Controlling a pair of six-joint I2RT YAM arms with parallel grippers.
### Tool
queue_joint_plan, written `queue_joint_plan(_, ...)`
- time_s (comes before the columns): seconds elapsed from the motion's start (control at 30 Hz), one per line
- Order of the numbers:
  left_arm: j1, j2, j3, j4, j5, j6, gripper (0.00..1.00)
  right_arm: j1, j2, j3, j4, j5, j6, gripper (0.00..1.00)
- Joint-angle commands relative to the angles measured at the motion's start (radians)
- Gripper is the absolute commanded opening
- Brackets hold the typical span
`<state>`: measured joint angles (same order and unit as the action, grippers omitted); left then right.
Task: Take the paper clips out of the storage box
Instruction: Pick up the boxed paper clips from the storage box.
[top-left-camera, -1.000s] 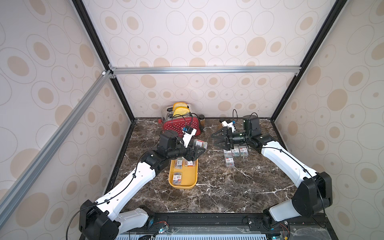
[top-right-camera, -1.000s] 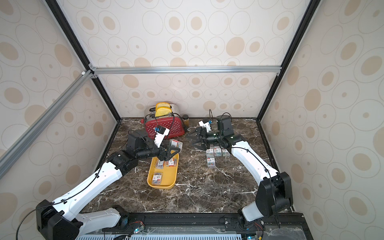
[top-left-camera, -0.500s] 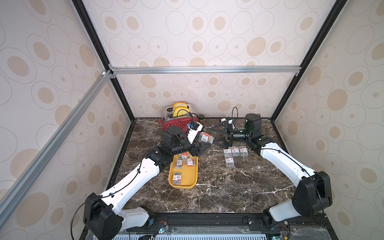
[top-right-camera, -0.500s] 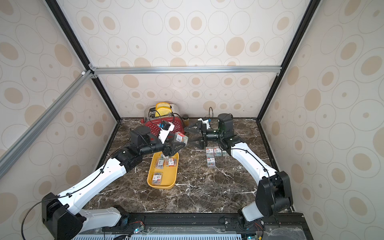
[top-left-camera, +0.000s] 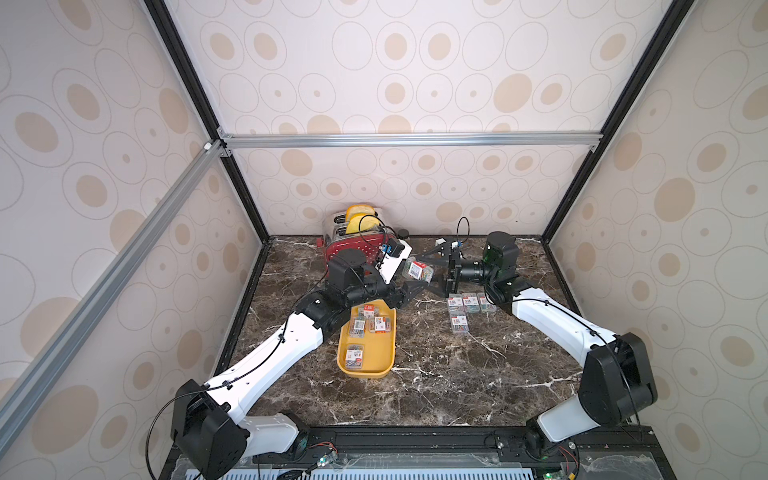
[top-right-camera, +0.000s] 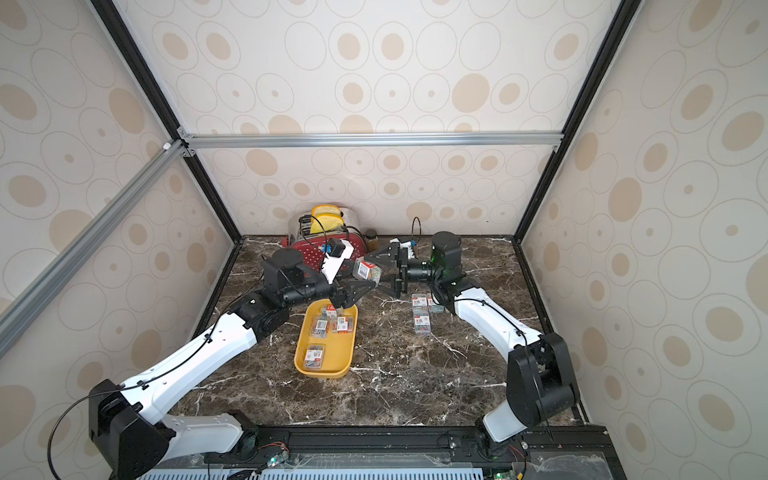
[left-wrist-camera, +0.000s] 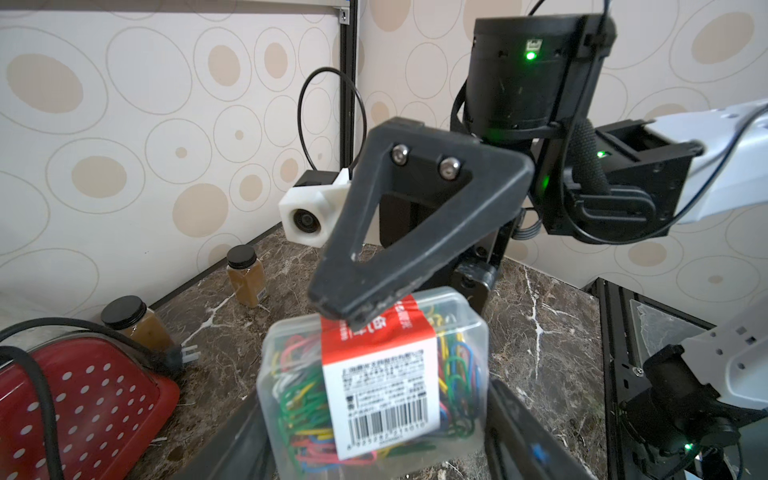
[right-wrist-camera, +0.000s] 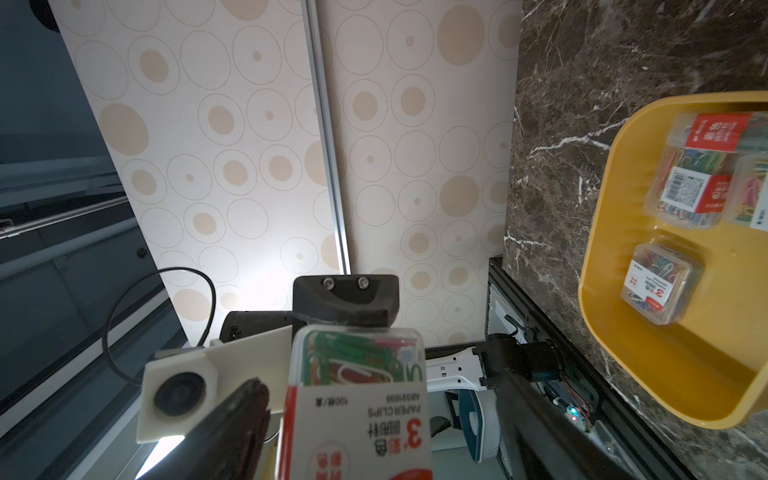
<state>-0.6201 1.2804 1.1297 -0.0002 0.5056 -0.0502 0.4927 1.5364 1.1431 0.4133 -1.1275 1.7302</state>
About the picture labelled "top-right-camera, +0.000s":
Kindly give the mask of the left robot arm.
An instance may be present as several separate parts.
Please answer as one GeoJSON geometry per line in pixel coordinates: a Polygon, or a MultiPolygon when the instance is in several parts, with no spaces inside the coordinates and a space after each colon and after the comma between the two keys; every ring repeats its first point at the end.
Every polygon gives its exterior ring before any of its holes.
{"type": "Polygon", "coordinates": [[[263,262],[263,282],[237,298],[213,326],[165,360],[121,384],[104,380],[88,399],[89,438],[114,479],[136,479],[159,463],[198,453],[251,459],[258,429],[241,414],[185,421],[170,409],[190,390],[240,353],[267,338],[297,305],[328,300],[349,308],[376,286],[342,279],[304,264],[301,252],[283,248],[263,262]]]}

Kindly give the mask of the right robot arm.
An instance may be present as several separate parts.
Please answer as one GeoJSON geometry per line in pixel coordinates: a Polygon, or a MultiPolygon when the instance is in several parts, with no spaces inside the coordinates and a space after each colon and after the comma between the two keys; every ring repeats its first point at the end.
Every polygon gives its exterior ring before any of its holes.
{"type": "Polygon", "coordinates": [[[437,304],[472,325],[506,360],[506,399],[482,418],[491,441],[506,441],[577,404],[579,388],[565,340],[526,326],[498,305],[464,271],[459,236],[434,234],[427,259],[392,240],[365,260],[388,272],[381,284],[393,297],[407,293],[412,283],[428,285],[437,304]]]}

